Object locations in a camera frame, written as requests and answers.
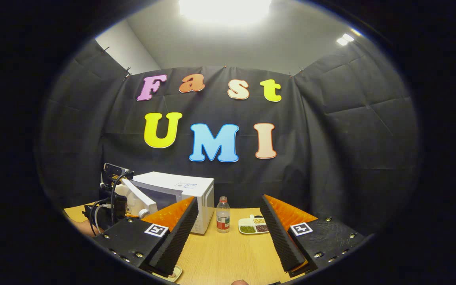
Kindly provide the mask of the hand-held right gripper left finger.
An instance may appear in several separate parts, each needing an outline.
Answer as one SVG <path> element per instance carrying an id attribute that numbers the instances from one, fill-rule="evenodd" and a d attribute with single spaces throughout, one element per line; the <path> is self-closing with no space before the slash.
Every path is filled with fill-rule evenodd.
<path id="1" fill-rule="evenodd" d="M 167 277 L 173 274 L 197 216 L 198 199 L 190 197 L 143 219 L 126 217 L 94 241 L 134 267 Z"/>

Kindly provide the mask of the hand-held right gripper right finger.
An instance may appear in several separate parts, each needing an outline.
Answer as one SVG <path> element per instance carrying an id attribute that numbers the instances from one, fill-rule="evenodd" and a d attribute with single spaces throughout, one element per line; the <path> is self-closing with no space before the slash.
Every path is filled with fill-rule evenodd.
<path id="1" fill-rule="evenodd" d="M 259 209 L 290 277 L 338 263 L 366 239 L 338 218 L 315 217 L 266 194 L 261 196 Z"/>

